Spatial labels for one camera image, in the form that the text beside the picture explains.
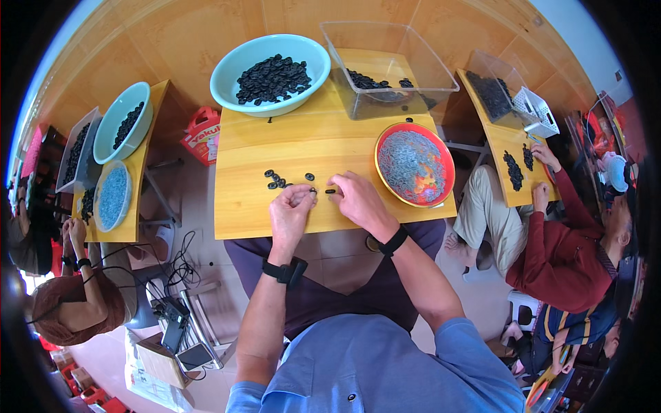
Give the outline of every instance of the wooden table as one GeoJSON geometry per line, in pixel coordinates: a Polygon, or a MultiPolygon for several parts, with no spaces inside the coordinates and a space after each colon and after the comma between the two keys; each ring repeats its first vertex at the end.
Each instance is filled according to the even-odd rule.
{"type": "Polygon", "coordinates": [[[377,174],[374,149],[379,135],[407,117],[436,130],[429,113],[350,120],[330,79],[303,106],[272,123],[223,109],[215,167],[216,239],[271,235],[268,204],[280,190],[266,188],[272,182],[264,177],[268,169],[295,184],[310,183],[304,178],[307,172],[315,175],[319,202],[306,233],[356,228],[324,194],[326,180],[346,170],[372,181],[386,208],[402,223],[456,216],[454,194],[437,208],[409,206],[396,199],[377,174]]]}
{"type": "MultiPolygon", "coordinates": [[[[473,101],[473,106],[475,107],[480,122],[482,122],[482,127],[485,130],[486,140],[489,142],[489,147],[491,148],[491,153],[496,163],[496,170],[498,171],[498,177],[500,178],[500,187],[502,189],[503,198],[505,199],[505,204],[508,207],[532,204],[532,189],[540,182],[546,182],[549,184],[550,188],[553,188],[549,193],[549,201],[559,200],[560,192],[558,191],[558,188],[553,185],[551,180],[549,180],[541,162],[536,159],[532,171],[525,167],[523,152],[524,143],[530,147],[535,141],[527,137],[523,128],[506,128],[489,122],[489,117],[486,114],[485,109],[482,107],[480,98],[477,96],[477,93],[472,84],[468,81],[468,78],[466,78],[466,72],[462,69],[457,69],[457,73],[459,74],[459,78],[464,84],[468,95],[473,101]],[[507,173],[507,163],[503,160],[505,151],[509,152],[509,154],[514,157],[524,176],[522,187],[518,192],[514,190],[514,187],[510,182],[510,176],[507,173]]],[[[546,139],[541,137],[537,138],[546,145],[546,139]]]]}
{"type": "MultiPolygon", "coordinates": [[[[131,205],[128,208],[126,217],[117,228],[107,232],[102,233],[97,229],[97,225],[94,221],[94,217],[89,219],[89,224],[87,225],[87,238],[86,241],[93,243],[134,243],[138,238],[138,228],[139,228],[139,217],[140,217],[140,198],[142,191],[142,176],[145,172],[145,164],[147,162],[147,148],[149,147],[149,141],[151,141],[151,134],[154,130],[154,125],[156,124],[156,119],[158,118],[159,110],[161,109],[161,104],[163,103],[163,97],[165,92],[170,85],[170,81],[162,81],[153,85],[151,87],[151,96],[149,100],[154,109],[154,115],[151,121],[151,126],[147,131],[145,139],[142,140],[140,146],[128,157],[122,160],[128,169],[129,174],[131,174],[131,183],[132,183],[132,193],[131,193],[131,205]]],[[[73,195],[73,207],[71,208],[71,216],[74,218],[81,217],[81,208],[82,208],[82,198],[85,195],[84,192],[77,192],[73,195]]]]}

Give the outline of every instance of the red stool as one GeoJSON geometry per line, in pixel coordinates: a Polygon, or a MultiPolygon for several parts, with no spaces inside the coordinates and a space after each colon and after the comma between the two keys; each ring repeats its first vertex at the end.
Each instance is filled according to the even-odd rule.
{"type": "Polygon", "coordinates": [[[106,400],[108,399],[108,395],[103,389],[100,389],[94,385],[91,385],[89,389],[85,390],[80,394],[81,398],[85,401],[87,404],[98,404],[99,406],[104,406],[105,408],[105,403],[106,400]]]}
{"type": "Polygon", "coordinates": [[[120,402],[120,399],[113,397],[103,404],[103,410],[107,413],[134,413],[133,410],[126,408],[120,402]]]}
{"type": "Polygon", "coordinates": [[[78,366],[76,365],[76,363],[71,363],[67,367],[64,367],[62,370],[59,371],[60,373],[62,373],[62,377],[64,377],[64,381],[67,382],[67,386],[69,386],[74,396],[79,396],[81,394],[81,389],[78,388],[78,384],[76,383],[76,380],[71,375],[71,370],[77,368],[78,366]]]}

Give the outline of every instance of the white plastic basket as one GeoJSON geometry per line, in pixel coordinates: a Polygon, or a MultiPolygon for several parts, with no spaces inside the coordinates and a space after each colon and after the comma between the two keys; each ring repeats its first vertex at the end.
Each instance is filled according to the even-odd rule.
{"type": "Polygon", "coordinates": [[[101,123],[102,118],[103,116],[101,116],[101,112],[98,111],[97,106],[71,129],[69,139],[67,139],[67,145],[64,147],[62,161],[59,164],[58,180],[55,185],[56,193],[66,192],[68,194],[73,194],[94,188],[94,185],[97,184],[98,176],[101,175],[101,165],[94,160],[92,148],[94,146],[94,140],[97,137],[98,125],[101,123]],[[85,136],[85,141],[81,148],[81,154],[78,158],[73,180],[64,182],[67,172],[67,162],[71,156],[73,144],[78,140],[78,133],[80,133],[88,123],[89,128],[87,129],[87,135],[85,136]]]}
{"type": "Polygon", "coordinates": [[[518,110],[541,119],[541,122],[535,122],[526,126],[524,128],[526,132],[545,139],[560,133],[551,109],[549,109],[549,105],[546,104],[544,99],[531,92],[527,87],[521,87],[519,93],[514,97],[513,102],[518,110]]]}
{"type": "Polygon", "coordinates": [[[117,226],[121,224],[124,218],[126,217],[126,213],[128,212],[128,207],[131,204],[132,183],[133,182],[131,181],[131,174],[128,172],[128,168],[126,168],[126,165],[122,161],[111,161],[110,163],[107,164],[106,168],[101,173],[101,177],[98,179],[97,189],[94,192],[94,222],[97,224],[97,228],[102,233],[107,233],[117,228],[117,226]],[[106,228],[103,225],[101,216],[98,214],[98,203],[100,202],[101,199],[101,191],[103,191],[103,184],[106,182],[106,178],[108,178],[110,171],[112,171],[115,168],[123,168],[124,172],[126,172],[126,191],[124,192],[124,202],[122,204],[122,209],[120,210],[120,214],[117,216],[117,220],[110,228],[106,228]]]}

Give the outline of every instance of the red shopping bag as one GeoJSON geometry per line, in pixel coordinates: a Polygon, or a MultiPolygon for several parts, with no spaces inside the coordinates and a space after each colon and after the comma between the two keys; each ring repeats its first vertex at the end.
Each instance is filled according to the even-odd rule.
{"type": "Polygon", "coordinates": [[[220,134],[220,115],[209,106],[201,107],[191,117],[188,135],[181,139],[181,144],[207,167],[215,163],[218,155],[218,135],[220,134]]]}

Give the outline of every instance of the clear plastic box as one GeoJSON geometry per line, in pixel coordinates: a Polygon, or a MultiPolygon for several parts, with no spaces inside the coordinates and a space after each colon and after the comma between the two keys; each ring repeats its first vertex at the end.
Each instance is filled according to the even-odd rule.
{"type": "Polygon", "coordinates": [[[459,90],[441,59],[405,24],[324,22],[330,78],[353,120],[425,113],[459,90]],[[361,89],[348,70],[388,81],[391,89],[361,89]],[[407,78],[414,87],[401,87],[407,78]]]}
{"type": "Polygon", "coordinates": [[[466,78],[475,89],[491,123],[521,129],[541,122],[534,111],[524,112],[514,106],[512,99],[526,84],[511,65],[475,49],[466,69],[466,78]]]}
{"type": "Polygon", "coordinates": [[[82,192],[86,189],[94,188],[97,185],[99,176],[101,175],[102,165],[99,165],[94,160],[94,153],[92,148],[94,146],[94,139],[97,136],[98,125],[101,123],[101,112],[98,111],[98,106],[92,109],[87,115],[81,119],[72,129],[67,139],[67,145],[64,147],[64,154],[62,161],[59,164],[58,181],[56,182],[55,192],[66,192],[73,194],[82,192]],[[71,156],[71,149],[73,144],[78,139],[78,133],[89,123],[87,135],[81,148],[81,154],[78,157],[78,165],[73,180],[64,182],[67,172],[67,163],[71,156]]]}

